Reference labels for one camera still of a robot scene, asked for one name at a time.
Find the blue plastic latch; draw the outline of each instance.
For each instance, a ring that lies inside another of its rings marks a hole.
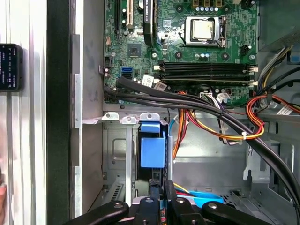
[[[165,167],[165,132],[163,137],[142,137],[141,167]]]
[[[160,122],[142,122],[141,123],[141,132],[146,133],[160,133]]]

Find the green circuit board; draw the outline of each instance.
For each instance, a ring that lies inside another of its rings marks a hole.
[[[127,9],[128,0],[120,0],[120,10]],[[133,79],[142,81],[144,74],[153,76],[153,67],[158,60],[165,62],[222,62],[255,64],[256,57],[256,23],[257,6],[242,9],[234,0],[222,0],[222,7],[194,8],[192,0],[157,0],[157,41],[154,46],[147,46],[143,36],[143,13],[138,9],[139,0],[134,0],[133,29],[120,25],[120,35],[115,33],[115,0],[106,0],[105,15],[105,56],[110,57],[112,67],[105,85],[114,88],[120,77],[122,67],[134,69]],[[221,47],[185,46],[180,37],[180,30],[189,16],[226,18],[226,45]],[[126,20],[126,15],[120,14],[120,21]],[[241,56],[240,47],[251,47],[245,56]],[[137,49],[132,57],[131,49]],[[202,55],[209,55],[204,60]],[[233,87],[239,92],[249,87]]]

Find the pcie slot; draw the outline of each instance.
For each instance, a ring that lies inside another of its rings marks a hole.
[[[133,29],[133,0],[127,0],[127,27]]]
[[[120,0],[114,2],[114,32],[117,34],[117,38],[120,38]]]
[[[254,72],[248,64],[164,62],[161,72],[169,74],[246,74]]]

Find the wire bundle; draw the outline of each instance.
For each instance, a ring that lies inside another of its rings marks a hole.
[[[286,190],[288,191],[296,208],[297,221],[300,221],[300,186],[288,165],[265,142],[263,142],[259,138],[259,136],[263,133],[263,122],[257,119],[255,114],[253,113],[252,107],[257,100],[265,97],[257,96],[257,98],[254,98],[255,101],[251,100],[246,107],[247,116],[259,127],[258,131],[254,133],[247,126],[231,116],[226,110],[219,109],[212,103],[199,97],[155,90],[129,81],[123,77],[121,77],[117,81],[117,85],[122,86],[127,90],[132,90],[133,92],[142,92],[147,95],[118,93],[110,90],[109,88],[105,88],[106,93],[111,97],[142,105],[186,110],[186,112],[188,111],[188,117],[191,121],[196,122],[197,124],[199,124],[199,126],[201,126],[201,128],[206,129],[208,132],[214,135],[218,135],[222,138],[227,139],[234,138],[234,140],[245,139],[246,142],[248,142],[248,144],[262,157],[262,159],[273,169],[273,171],[285,184]],[[277,96],[273,96],[273,98],[281,101],[284,105],[288,105],[286,101],[280,99]],[[292,106],[291,108],[293,110],[296,110],[297,112],[300,112],[299,109],[294,106]],[[195,112],[193,112],[194,110],[203,111],[216,116],[218,119],[235,130],[238,135],[224,135],[210,129],[196,119]]]

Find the white label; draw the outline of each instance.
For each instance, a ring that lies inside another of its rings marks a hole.
[[[287,105],[285,105],[281,110],[279,110],[279,112],[277,113],[277,115],[289,115],[292,113],[292,109],[290,109]]]
[[[155,84],[154,89],[156,90],[161,90],[164,91],[167,88],[168,85],[161,83],[161,82],[157,82],[157,84]]]
[[[144,76],[142,77],[142,85],[151,88],[152,84],[153,84],[153,80],[154,80],[153,76],[149,76],[149,75],[144,74]]]
[[[225,102],[230,99],[230,96],[227,93],[220,93],[217,95],[217,100],[219,103]]]
[[[261,100],[261,103],[259,105],[262,109],[268,106],[267,101],[265,99]]]

